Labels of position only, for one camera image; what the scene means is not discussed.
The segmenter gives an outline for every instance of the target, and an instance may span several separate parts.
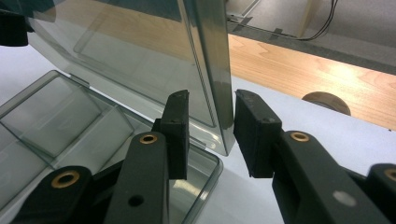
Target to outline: wooden floor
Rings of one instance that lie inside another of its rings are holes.
[[[396,130],[396,76],[229,35],[235,77],[303,98],[326,91],[343,99],[351,116]]]

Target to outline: gray floor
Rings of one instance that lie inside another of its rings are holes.
[[[321,1],[304,37],[314,35],[329,16],[331,1]],[[246,26],[229,22],[229,32],[396,75],[396,1],[339,0],[326,35],[312,41],[270,33],[296,35],[305,4],[306,0],[261,0],[238,21]]]

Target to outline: open box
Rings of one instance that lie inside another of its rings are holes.
[[[170,221],[198,214],[222,170],[205,148],[228,155],[233,145],[224,5],[174,1],[152,10],[136,2],[3,2],[28,17],[29,43],[62,72],[0,108],[1,221],[50,171],[83,165],[95,174],[122,160],[180,90],[191,97],[191,148],[187,181],[170,182]]]

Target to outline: container lid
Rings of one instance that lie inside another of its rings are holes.
[[[27,17],[29,43],[63,72],[148,119],[162,116],[169,94],[188,90],[191,137],[228,155],[233,102],[221,1],[213,15],[177,0],[2,4]]]

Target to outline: white surface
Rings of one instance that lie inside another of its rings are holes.
[[[31,47],[0,47],[0,105],[51,69]],[[255,91],[283,121],[283,129],[313,134],[340,165],[366,175],[370,166],[396,162],[396,132],[335,113],[233,77],[233,90]],[[237,145],[197,223],[283,223],[271,180],[248,177]]]

